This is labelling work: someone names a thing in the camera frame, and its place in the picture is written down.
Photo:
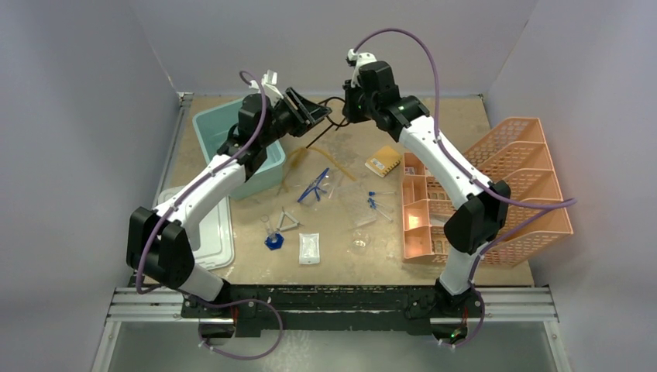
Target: robotic arm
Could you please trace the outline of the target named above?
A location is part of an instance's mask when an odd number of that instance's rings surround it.
[[[400,96],[390,65],[377,60],[371,53],[356,54],[352,50],[347,62],[354,67],[352,79],[343,85],[346,103],[342,114],[348,122],[373,120],[379,129],[389,133],[393,140],[403,144],[425,164],[454,204],[456,213],[445,224],[445,235],[452,248],[435,289],[443,298],[458,302],[470,290],[469,274],[473,261],[504,227],[507,205],[466,179],[441,151],[435,141],[433,118],[416,97]],[[227,291],[222,289],[228,282],[194,263],[192,247],[199,244],[198,223],[234,188],[253,176],[267,158],[267,146],[286,134],[303,136],[331,112],[330,108],[301,97],[292,88],[282,95],[275,84],[276,75],[268,72],[262,84],[268,98],[265,122],[256,142],[242,156],[213,173],[254,133],[262,109],[260,94],[244,98],[239,121],[229,131],[229,138],[208,167],[188,186],[152,211],[145,208],[134,211],[130,218],[126,258],[130,267],[138,267],[149,235],[163,217],[163,211],[173,206],[173,213],[167,216],[158,231],[158,239],[146,255],[144,274],[169,288],[186,291],[206,301],[227,301],[222,296]],[[488,184],[499,195],[510,196],[507,184],[503,181],[492,183],[441,133],[438,135],[449,154],[462,166],[471,169],[479,181]],[[201,178],[207,180],[201,186],[193,187]],[[184,203],[176,206],[174,203],[179,198],[184,198]]]

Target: white pouch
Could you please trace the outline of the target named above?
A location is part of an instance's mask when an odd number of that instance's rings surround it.
[[[319,234],[299,234],[299,263],[319,264]]]

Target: white wall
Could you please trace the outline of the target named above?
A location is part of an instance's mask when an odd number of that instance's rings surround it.
[[[89,370],[177,96],[126,0],[2,0],[0,35],[0,370]]]
[[[541,118],[575,236],[537,257],[576,370],[657,365],[657,2],[541,0],[488,95]]]
[[[444,95],[490,88],[537,0],[132,0],[178,91],[243,91],[247,67],[280,73],[281,86],[336,93],[350,77],[346,52],[383,27],[417,33],[434,52]],[[406,92],[432,91],[431,70],[413,40],[366,44],[388,61]]]

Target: yellow notebook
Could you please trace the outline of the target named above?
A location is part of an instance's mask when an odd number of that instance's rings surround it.
[[[383,146],[365,162],[379,177],[386,177],[401,162],[401,155],[390,146]]]

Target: tabletop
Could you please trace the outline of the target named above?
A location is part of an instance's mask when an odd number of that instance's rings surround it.
[[[182,186],[192,180],[207,165],[201,152],[192,119],[197,113],[234,101],[237,97],[193,97],[184,123],[184,132],[172,157],[170,174],[165,188]],[[433,112],[433,99],[423,99]],[[332,118],[342,118],[341,102],[332,102]],[[439,120],[441,130],[457,149],[464,151],[490,130],[480,97],[442,98]],[[306,146],[328,122],[301,138],[285,136],[280,144],[286,154]],[[359,230],[366,233],[370,242],[365,247],[353,244],[353,224],[346,209],[337,198],[323,198],[310,206],[297,203],[308,184],[325,168],[334,165],[319,152],[308,155],[291,169],[284,168],[289,188],[275,187],[242,200],[230,200],[235,259],[227,267],[214,270],[228,281],[240,284],[433,284],[444,265],[417,264],[403,261],[401,200],[399,195],[402,169],[396,167],[386,177],[368,170],[365,160],[384,145],[399,153],[404,148],[387,133],[376,128],[373,122],[352,124],[337,131],[329,130],[313,146],[328,153],[351,173],[365,190],[397,191],[396,195],[381,195],[377,201],[392,208],[393,222],[379,218]],[[342,179],[341,185],[351,180]],[[267,215],[275,224],[281,208],[291,213],[302,226],[283,232],[284,245],[269,250],[263,244],[266,238],[261,217]],[[299,264],[299,234],[318,233],[321,262],[315,265]],[[534,285],[527,262],[513,268],[481,266],[475,281],[479,285],[532,286]]]

